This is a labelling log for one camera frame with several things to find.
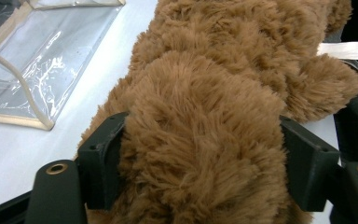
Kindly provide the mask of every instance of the teddy bear's leg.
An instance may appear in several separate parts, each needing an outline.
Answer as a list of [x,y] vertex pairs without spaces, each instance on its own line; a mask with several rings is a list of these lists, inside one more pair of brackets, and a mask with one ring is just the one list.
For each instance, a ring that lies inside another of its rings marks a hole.
[[338,31],[347,23],[351,15],[351,0],[332,0],[330,14],[327,17],[327,35]]
[[283,113],[299,122],[322,119],[345,107],[358,93],[358,74],[327,55],[311,58],[299,76],[287,78],[289,97]]

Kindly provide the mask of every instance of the stuffed animal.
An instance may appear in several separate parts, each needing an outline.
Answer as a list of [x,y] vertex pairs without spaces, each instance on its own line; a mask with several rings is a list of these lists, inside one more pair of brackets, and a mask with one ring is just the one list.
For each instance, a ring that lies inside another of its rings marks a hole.
[[123,190],[100,223],[310,223],[287,191],[280,115],[337,112],[358,74],[327,55],[349,0],[159,0],[87,139],[128,111]]

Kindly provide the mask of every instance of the white strap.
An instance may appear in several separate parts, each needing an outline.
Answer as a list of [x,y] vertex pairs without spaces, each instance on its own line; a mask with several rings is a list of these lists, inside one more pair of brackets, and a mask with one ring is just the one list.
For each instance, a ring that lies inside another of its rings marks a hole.
[[325,53],[339,59],[358,60],[358,42],[322,43],[319,45],[318,55]]
[[30,92],[30,89],[28,87],[27,82],[22,77],[22,74],[17,68],[15,68],[11,63],[9,63],[7,60],[5,60],[3,57],[0,56],[0,64],[2,64],[8,71],[11,72],[11,74],[19,80],[22,89],[25,92],[25,97],[28,100],[28,103],[30,104],[31,108],[34,111],[34,114],[36,117],[40,120],[40,122],[44,125],[45,130],[51,130],[54,126],[54,122],[51,121],[45,114],[43,114],[39,108],[37,107],[36,103],[34,102],[34,98]]

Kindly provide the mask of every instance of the white table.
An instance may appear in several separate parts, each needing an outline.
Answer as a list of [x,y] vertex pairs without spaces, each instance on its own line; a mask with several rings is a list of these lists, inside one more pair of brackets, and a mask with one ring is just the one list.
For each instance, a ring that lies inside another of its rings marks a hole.
[[[136,37],[147,29],[157,0],[128,0],[107,32],[52,131],[0,124],[0,203],[32,189],[36,171],[46,163],[72,159],[80,135],[97,106],[128,71]],[[306,125],[333,147],[337,138],[332,117]],[[314,223],[328,223],[327,213]]]

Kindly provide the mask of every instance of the teddy bear's body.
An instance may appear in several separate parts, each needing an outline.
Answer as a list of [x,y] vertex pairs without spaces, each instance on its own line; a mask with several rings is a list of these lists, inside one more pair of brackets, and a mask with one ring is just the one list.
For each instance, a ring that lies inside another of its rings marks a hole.
[[129,111],[111,223],[307,223],[290,200],[279,116],[338,111],[358,75],[326,55],[345,0],[160,0],[130,72],[83,135]]

